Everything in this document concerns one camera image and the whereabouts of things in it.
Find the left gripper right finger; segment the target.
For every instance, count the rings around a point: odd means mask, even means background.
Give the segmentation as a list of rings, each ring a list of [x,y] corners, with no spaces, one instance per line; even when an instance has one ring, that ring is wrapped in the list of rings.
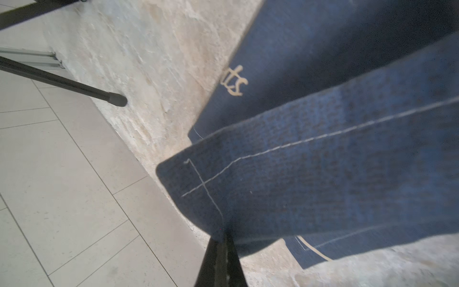
[[[231,234],[225,234],[224,287],[248,287]]]

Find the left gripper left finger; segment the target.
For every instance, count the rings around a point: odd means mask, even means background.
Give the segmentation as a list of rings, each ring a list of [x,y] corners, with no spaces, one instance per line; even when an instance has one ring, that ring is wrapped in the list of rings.
[[[222,259],[221,242],[210,238],[206,249],[200,271],[198,273],[195,287],[223,287],[222,272],[224,271]]]

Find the dark blue embroidered pillowcase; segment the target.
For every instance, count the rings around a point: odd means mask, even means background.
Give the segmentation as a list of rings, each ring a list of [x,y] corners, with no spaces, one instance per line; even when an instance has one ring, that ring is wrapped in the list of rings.
[[[265,1],[156,174],[240,255],[302,268],[459,230],[457,1]]]

